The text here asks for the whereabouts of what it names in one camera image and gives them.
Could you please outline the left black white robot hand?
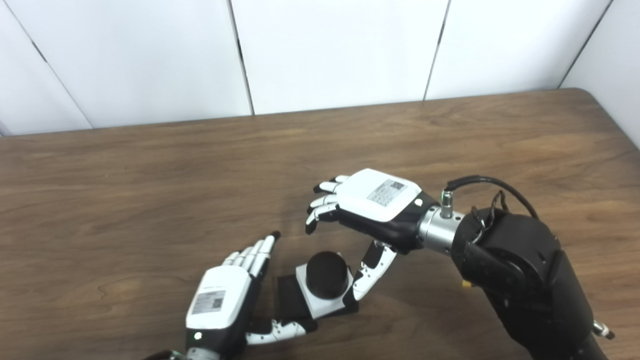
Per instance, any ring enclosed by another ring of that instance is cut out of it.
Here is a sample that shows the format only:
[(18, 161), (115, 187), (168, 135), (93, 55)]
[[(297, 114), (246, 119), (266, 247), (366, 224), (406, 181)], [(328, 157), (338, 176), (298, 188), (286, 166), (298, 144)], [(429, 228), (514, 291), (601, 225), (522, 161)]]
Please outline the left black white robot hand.
[(203, 274), (185, 318), (188, 360), (231, 360), (248, 346), (283, 342), (318, 330), (313, 319), (253, 317), (280, 236), (274, 231)]

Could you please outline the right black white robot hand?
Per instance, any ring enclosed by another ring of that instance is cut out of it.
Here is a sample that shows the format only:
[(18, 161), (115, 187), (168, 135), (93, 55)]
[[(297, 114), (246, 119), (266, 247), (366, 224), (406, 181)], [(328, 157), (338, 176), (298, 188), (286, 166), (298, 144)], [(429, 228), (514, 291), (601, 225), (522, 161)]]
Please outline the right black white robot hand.
[(323, 181), (313, 191), (323, 196), (307, 208), (306, 234), (318, 223), (337, 222), (373, 239), (343, 297), (346, 304), (363, 299), (396, 255), (425, 248), (421, 224), (439, 207), (416, 183), (370, 168)]

